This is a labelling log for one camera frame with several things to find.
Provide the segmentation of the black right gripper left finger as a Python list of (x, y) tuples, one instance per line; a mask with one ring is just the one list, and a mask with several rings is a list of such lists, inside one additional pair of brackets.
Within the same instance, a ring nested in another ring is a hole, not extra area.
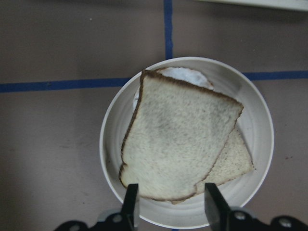
[(128, 231), (137, 231), (140, 219), (139, 185), (129, 184), (121, 208), (121, 215), (126, 222)]

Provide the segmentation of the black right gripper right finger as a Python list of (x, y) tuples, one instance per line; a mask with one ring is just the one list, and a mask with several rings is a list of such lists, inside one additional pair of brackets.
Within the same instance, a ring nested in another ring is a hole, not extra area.
[(212, 231), (226, 231), (231, 208), (214, 183), (205, 183), (205, 215)]

